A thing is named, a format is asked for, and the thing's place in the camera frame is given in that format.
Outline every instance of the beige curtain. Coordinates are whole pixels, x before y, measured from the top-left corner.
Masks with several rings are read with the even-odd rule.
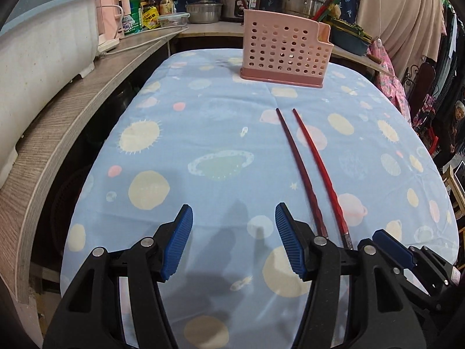
[[[441,0],[360,0],[357,16],[369,35],[381,37],[400,79],[424,56],[437,60],[442,22]]]

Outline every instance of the red chopstick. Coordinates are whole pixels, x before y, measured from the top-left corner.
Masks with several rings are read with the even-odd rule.
[[[313,16],[312,20],[317,21],[319,16],[321,16],[323,14],[323,12],[329,7],[331,2],[332,2],[332,0],[326,0],[323,3],[323,5],[321,6],[321,8],[318,9],[317,13]]]
[[[287,127],[287,124],[284,121],[280,109],[276,109],[276,113],[280,118],[281,126],[283,127],[284,133],[287,137],[287,141],[289,142],[289,145],[291,147],[292,154],[294,155],[295,162],[297,163],[298,171],[301,174],[308,202],[310,203],[310,209],[312,210],[313,219],[315,220],[315,224],[317,226],[318,235],[327,238],[328,232],[326,230],[325,224],[323,223],[323,216],[321,215],[321,210],[318,207],[317,197],[313,192],[312,183],[310,182],[310,178],[308,177],[308,173],[305,169],[304,162],[302,161],[301,155],[298,153],[297,146],[295,145],[294,139],[292,138],[291,132],[289,131],[289,128]]]
[[[325,164],[323,164],[323,160],[319,155],[318,149],[313,143],[312,137],[307,131],[304,122],[302,121],[301,117],[297,113],[297,110],[292,109],[294,116],[297,119],[298,125],[301,127],[302,133],[305,136],[305,139],[310,147],[310,150],[313,154],[313,158],[318,166],[318,170],[320,172],[321,177],[323,178],[323,182],[325,183],[326,192],[328,193],[329,200],[331,201],[332,210],[334,212],[334,216],[336,217],[336,222],[338,224],[339,232],[341,234],[342,241],[344,243],[345,248],[353,249],[352,239],[350,238],[349,228],[347,226],[346,220],[344,219],[344,215],[342,213],[341,206],[338,202],[338,196],[332,187],[331,179],[329,178],[329,174],[326,170]]]

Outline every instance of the pot lid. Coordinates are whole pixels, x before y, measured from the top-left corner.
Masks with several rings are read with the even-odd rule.
[[[192,6],[192,5],[223,5],[223,4],[216,3],[210,0],[200,0],[200,1],[197,1],[196,3],[190,3],[188,5]]]

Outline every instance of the person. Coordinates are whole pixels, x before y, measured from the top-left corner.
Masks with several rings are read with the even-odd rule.
[[[434,157],[433,161],[440,172],[442,171],[443,166],[450,162],[450,160],[454,157],[457,126],[464,116],[465,106],[461,101],[457,101],[455,103],[455,109],[453,109],[451,115],[446,118],[445,122],[434,120],[432,123],[433,131],[438,137],[438,144],[441,149]]]

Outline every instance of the yellow package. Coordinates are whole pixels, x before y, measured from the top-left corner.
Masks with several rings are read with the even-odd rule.
[[[147,10],[144,15],[142,16],[142,22],[147,29],[155,29],[156,27],[160,26],[158,23],[158,10],[157,8],[153,7]]]

